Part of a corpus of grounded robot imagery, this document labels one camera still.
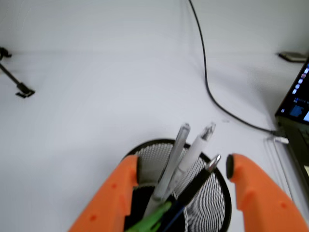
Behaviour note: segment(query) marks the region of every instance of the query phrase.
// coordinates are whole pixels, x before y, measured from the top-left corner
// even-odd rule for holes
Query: black mesh pen cup
[[[131,215],[126,217],[125,230],[142,219],[149,198],[169,159],[173,144],[174,140],[152,140],[139,145],[127,154],[139,156],[139,186],[133,191]],[[179,162],[189,147],[190,145],[185,144]],[[177,199],[209,161],[210,159],[201,153],[168,200],[173,202]],[[231,197],[228,188],[219,170],[215,169],[169,231],[225,232],[230,224],[231,213]]]

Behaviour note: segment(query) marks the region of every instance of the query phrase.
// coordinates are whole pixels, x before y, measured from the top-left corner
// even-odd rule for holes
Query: metal bracket
[[[12,54],[9,53],[7,49],[4,47],[0,47],[0,60],[3,57],[10,58]],[[0,64],[0,69],[16,84],[16,87],[21,91],[16,93],[15,95],[21,98],[28,98],[35,93],[34,90],[28,88],[24,83],[17,80],[2,64]]]

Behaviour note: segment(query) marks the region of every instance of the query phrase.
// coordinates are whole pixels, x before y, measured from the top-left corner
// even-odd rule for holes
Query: pen
[[[161,178],[159,179],[158,185],[155,187],[154,192],[152,193],[149,202],[147,204],[144,217],[151,214],[157,207],[159,207],[163,202],[162,198],[167,191],[170,179],[173,176],[173,173],[177,167],[179,157],[183,150],[183,146],[190,132],[190,125],[184,123],[178,132],[175,143],[169,155],[169,160],[166,165]]]
[[[190,182],[185,190],[180,194],[178,199],[172,204],[171,208],[162,216],[159,220],[161,223],[158,232],[166,232],[174,221],[183,212],[185,206],[190,203],[196,193],[204,185],[206,180],[210,177],[213,170],[217,167],[217,164],[221,156],[217,155],[213,158],[209,164],[203,168],[198,175]]]
[[[178,165],[176,171],[174,172],[168,188],[164,193],[162,201],[166,201],[173,190],[178,185],[179,181],[182,179],[185,172],[195,163],[198,159],[199,155],[201,154],[202,150],[207,145],[209,139],[211,138],[216,124],[211,123],[207,126],[202,133],[194,140],[193,144],[190,146],[187,154],[184,156],[183,160]]]

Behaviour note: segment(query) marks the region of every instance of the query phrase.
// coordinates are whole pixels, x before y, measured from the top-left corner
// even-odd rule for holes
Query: silver pen
[[[154,192],[152,193],[149,202],[147,204],[144,217],[151,214],[157,207],[159,207],[164,201],[162,198],[167,191],[169,186],[170,179],[173,176],[175,169],[180,158],[180,155],[183,151],[183,146],[190,132],[190,125],[188,123],[183,124],[180,127],[178,135],[176,137],[175,143],[169,155],[169,160],[166,165],[165,170],[159,180],[158,185],[155,187]]]

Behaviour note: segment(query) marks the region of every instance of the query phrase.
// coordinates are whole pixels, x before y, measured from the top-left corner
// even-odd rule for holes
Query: black rubber tip
[[[226,177],[228,179],[232,178],[234,173],[234,157],[233,155],[228,155],[226,159]]]

